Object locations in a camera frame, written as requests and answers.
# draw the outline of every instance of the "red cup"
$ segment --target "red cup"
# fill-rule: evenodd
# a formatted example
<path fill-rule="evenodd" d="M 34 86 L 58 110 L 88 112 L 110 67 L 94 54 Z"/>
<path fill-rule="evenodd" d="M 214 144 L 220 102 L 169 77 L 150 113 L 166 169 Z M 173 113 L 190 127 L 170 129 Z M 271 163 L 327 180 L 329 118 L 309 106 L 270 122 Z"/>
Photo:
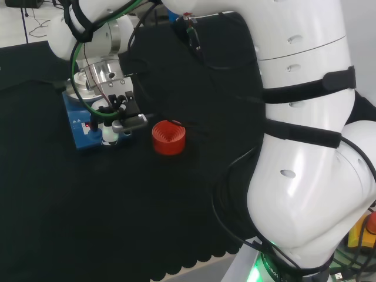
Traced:
<path fill-rule="evenodd" d="M 167 120 L 157 123 L 152 130 L 154 150 L 165 156 L 180 154 L 186 145 L 186 129 Z"/>

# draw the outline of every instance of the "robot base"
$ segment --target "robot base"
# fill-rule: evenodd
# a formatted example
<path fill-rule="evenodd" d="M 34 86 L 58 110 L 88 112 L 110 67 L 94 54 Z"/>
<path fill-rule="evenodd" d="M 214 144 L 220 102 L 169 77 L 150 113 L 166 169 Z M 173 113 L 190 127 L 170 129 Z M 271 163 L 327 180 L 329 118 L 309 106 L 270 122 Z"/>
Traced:
<path fill-rule="evenodd" d="M 70 129 L 77 150 L 85 150 L 102 145 L 102 126 L 99 125 L 97 132 L 90 130 L 90 113 L 78 102 L 71 101 L 66 93 L 63 93 L 64 105 L 69 119 Z M 128 139 L 132 134 L 119 134 L 119 141 Z"/>
<path fill-rule="evenodd" d="M 268 260 L 263 257 L 261 253 L 258 254 L 257 260 L 250 271 L 247 282 L 278 282 L 278 270 L 275 266 L 268 263 Z M 288 282 L 284 277 L 279 280 L 281 282 Z M 317 274 L 316 277 L 303 277 L 302 282 L 317 281 L 317 282 L 332 282 L 332 277 L 323 274 Z"/>

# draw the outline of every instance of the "green light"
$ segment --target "green light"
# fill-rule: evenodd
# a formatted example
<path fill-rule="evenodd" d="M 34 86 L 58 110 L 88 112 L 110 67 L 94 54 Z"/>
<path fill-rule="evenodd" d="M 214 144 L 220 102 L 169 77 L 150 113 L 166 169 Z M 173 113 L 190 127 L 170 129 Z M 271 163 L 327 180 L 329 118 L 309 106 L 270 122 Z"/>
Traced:
<path fill-rule="evenodd" d="M 257 266 L 254 266 L 251 272 L 249 273 L 247 282 L 258 282 L 259 278 L 260 278 L 260 272 L 257 269 Z"/>

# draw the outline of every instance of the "black cloth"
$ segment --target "black cloth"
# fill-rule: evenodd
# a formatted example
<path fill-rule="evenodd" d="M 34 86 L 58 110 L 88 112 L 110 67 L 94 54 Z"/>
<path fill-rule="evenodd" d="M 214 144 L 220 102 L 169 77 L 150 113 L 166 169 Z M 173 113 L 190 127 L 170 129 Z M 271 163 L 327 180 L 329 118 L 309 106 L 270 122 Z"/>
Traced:
<path fill-rule="evenodd" d="M 226 18 L 200 21 L 198 33 L 212 65 L 254 59 L 248 30 Z M 68 78 L 68 64 L 46 42 L 0 49 L 1 281 L 143 282 L 238 251 L 214 218 L 210 191 L 262 135 L 257 64 L 208 70 L 169 25 L 142 28 L 132 57 L 149 61 L 140 80 L 158 107 L 204 131 L 188 130 L 181 156 L 153 151 L 158 119 L 121 147 L 77 152 L 61 95 L 41 82 Z M 125 73 L 144 71 L 121 61 Z M 152 113 L 138 87 L 135 95 Z M 256 160 L 234 173 L 234 190 L 244 194 Z"/>

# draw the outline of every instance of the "white wall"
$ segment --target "white wall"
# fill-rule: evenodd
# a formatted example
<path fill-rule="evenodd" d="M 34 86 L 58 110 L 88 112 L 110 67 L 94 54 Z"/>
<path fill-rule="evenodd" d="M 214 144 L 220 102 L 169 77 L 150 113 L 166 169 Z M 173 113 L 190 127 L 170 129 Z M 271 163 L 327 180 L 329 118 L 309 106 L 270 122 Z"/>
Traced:
<path fill-rule="evenodd" d="M 376 0 L 342 0 L 357 90 L 376 106 Z"/>

